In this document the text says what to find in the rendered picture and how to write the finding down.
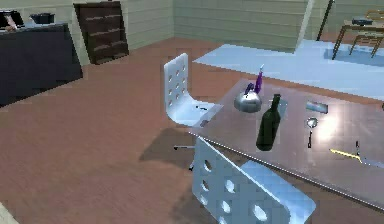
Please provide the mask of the purple spray bottle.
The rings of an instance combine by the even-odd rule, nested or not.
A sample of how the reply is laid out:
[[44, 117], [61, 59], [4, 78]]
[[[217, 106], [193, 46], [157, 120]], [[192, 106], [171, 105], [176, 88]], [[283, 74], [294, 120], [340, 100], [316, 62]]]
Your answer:
[[259, 92], [261, 91], [261, 88], [262, 88], [262, 82], [263, 82], [263, 67], [264, 67], [264, 64], [262, 64], [262, 65], [260, 66], [259, 74], [258, 74], [256, 83], [255, 83], [255, 89], [254, 89], [254, 91], [255, 91], [257, 94], [259, 94]]

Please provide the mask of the dark green glass bottle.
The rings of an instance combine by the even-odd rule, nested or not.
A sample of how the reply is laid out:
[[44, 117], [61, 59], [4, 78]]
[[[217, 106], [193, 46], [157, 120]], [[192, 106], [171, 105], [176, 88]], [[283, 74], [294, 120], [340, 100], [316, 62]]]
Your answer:
[[262, 116], [256, 141], [256, 146], [261, 151], [270, 151], [273, 147], [281, 120], [278, 111], [280, 99], [281, 95], [275, 94], [270, 108]]

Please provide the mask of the white perforated chair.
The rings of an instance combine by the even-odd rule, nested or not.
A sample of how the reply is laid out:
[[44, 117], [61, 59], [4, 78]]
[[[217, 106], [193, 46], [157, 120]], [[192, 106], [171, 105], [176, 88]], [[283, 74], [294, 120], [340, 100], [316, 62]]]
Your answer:
[[164, 106], [175, 123], [204, 127], [222, 108], [221, 104], [194, 99], [188, 92], [188, 54], [182, 53], [164, 67]]
[[218, 224], [305, 224], [315, 202], [257, 162], [236, 165], [196, 139], [192, 193]]

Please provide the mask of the dark brown chest of drawers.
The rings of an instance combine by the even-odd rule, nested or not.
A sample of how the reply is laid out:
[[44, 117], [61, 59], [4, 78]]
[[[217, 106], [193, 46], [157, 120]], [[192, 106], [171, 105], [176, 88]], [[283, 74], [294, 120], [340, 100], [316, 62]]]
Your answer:
[[91, 64], [102, 64], [129, 54], [119, 1], [74, 3]]

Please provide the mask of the small grey flat box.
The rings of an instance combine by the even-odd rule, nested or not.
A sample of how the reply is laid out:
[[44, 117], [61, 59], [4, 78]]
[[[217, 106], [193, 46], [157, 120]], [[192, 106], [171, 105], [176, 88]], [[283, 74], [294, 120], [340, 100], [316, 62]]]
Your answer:
[[306, 108], [311, 111], [327, 114], [328, 113], [328, 105], [323, 103], [318, 103], [314, 101], [308, 101], [306, 103]]

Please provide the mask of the brown shiny table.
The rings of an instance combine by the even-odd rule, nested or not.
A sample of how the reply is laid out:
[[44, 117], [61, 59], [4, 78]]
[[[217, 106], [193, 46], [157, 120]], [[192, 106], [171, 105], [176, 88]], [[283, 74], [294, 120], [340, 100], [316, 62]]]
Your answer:
[[[264, 83], [262, 110], [243, 113], [234, 107], [234, 99], [248, 84], [240, 80], [219, 101], [223, 108], [204, 127], [190, 132], [384, 210], [384, 110]], [[273, 148], [262, 152], [256, 148], [256, 138], [262, 115], [276, 93], [281, 95], [281, 122]], [[327, 104], [328, 113], [308, 110], [308, 101]], [[312, 146], [308, 147], [310, 129], [306, 122], [310, 117], [318, 124], [312, 129]], [[358, 155], [362, 163], [329, 149]]]

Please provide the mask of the black floor lamp pole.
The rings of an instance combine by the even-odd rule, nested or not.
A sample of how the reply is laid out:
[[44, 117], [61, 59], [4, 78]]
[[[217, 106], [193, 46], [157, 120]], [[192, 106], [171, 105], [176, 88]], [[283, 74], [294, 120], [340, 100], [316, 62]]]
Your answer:
[[332, 9], [333, 3], [334, 3], [334, 0], [327, 0], [327, 7], [326, 7], [325, 12], [324, 12], [324, 14], [322, 16], [322, 22], [321, 22], [321, 25], [320, 25], [320, 28], [319, 28], [319, 32], [317, 34], [316, 41], [320, 41], [320, 39], [321, 39], [321, 36], [322, 36], [322, 33], [323, 33], [323, 29], [324, 29], [325, 24], [327, 22], [327, 19], [328, 19], [330, 11]]

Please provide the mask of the dark purple cabinet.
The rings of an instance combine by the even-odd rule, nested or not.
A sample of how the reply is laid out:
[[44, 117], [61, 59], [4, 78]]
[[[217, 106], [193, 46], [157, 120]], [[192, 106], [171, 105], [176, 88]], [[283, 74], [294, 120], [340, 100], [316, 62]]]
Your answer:
[[82, 77], [66, 23], [0, 33], [0, 107]]

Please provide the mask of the black pot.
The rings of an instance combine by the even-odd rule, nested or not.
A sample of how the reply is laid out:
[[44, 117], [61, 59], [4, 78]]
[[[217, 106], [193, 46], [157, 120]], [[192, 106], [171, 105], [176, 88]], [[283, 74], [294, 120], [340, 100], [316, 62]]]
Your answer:
[[54, 22], [54, 17], [55, 15], [53, 13], [38, 13], [30, 15], [30, 18], [36, 24], [51, 24]]

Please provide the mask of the brown wooden side table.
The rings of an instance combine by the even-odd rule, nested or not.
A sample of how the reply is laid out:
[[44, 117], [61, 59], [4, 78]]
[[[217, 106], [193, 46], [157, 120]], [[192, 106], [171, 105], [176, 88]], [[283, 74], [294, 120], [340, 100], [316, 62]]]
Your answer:
[[345, 20], [339, 35], [336, 39], [332, 59], [336, 58], [339, 47], [341, 46], [344, 35], [348, 30], [357, 31], [357, 35], [353, 40], [349, 54], [352, 54], [354, 47], [357, 43], [371, 43], [373, 50], [371, 51], [371, 57], [374, 57], [379, 49], [382, 41], [384, 40], [384, 10], [368, 10], [365, 14], [366, 18], [372, 19], [371, 25], [359, 26], [353, 25], [352, 20]]

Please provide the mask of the dark blue flat box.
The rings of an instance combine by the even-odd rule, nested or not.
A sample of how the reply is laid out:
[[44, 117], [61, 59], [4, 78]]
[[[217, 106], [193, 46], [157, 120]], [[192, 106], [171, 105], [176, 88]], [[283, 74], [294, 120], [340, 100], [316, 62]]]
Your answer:
[[366, 18], [366, 17], [353, 17], [352, 18], [352, 24], [353, 25], [365, 26], [365, 25], [371, 25], [372, 23], [373, 23], [373, 20]]

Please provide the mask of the black box with pink item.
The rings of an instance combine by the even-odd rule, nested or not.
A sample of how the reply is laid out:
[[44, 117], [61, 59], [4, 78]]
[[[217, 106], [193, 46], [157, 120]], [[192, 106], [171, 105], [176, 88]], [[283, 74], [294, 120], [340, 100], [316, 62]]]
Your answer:
[[16, 10], [0, 10], [0, 30], [7, 27], [19, 29], [24, 27], [21, 14]]

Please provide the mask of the yellow handled knife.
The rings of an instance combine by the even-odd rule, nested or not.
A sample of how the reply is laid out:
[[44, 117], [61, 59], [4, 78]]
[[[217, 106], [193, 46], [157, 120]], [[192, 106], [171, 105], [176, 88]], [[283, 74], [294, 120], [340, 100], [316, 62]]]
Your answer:
[[358, 155], [347, 153], [347, 152], [340, 151], [340, 150], [337, 150], [337, 149], [329, 149], [329, 151], [334, 153], [334, 154], [339, 154], [339, 155], [342, 155], [342, 156], [345, 156], [345, 157], [348, 157], [348, 158], [356, 159], [357, 161], [362, 163], [362, 160], [361, 160], [360, 156], [358, 156]]

